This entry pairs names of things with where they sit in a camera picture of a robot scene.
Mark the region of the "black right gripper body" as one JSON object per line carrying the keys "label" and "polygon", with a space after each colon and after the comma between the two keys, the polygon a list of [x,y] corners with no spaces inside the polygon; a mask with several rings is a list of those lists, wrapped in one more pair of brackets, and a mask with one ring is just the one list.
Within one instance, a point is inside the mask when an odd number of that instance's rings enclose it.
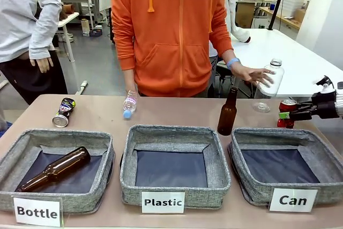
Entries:
{"label": "black right gripper body", "polygon": [[318,115],[321,119],[337,118],[338,114],[335,108],[336,91],[330,93],[317,92],[312,95],[312,115]]}

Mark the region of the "person's left hand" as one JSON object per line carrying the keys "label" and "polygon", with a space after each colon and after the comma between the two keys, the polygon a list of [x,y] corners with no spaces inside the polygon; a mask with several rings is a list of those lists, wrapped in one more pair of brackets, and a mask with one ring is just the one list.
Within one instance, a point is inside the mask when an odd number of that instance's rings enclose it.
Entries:
{"label": "person's left hand", "polygon": [[258,83],[261,83],[267,87],[274,84],[274,80],[270,77],[274,72],[265,68],[253,69],[245,67],[239,62],[235,62],[231,66],[231,71],[234,76],[252,84],[257,85]]}

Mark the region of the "bystander's left hand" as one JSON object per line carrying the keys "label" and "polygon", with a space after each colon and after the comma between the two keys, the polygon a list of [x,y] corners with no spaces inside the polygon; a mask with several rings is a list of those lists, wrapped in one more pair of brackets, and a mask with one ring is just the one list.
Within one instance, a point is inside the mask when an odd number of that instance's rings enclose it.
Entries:
{"label": "bystander's left hand", "polygon": [[41,73],[47,73],[54,66],[51,57],[38,60],[30,59],[30,63],[33,67],[37,65]]}

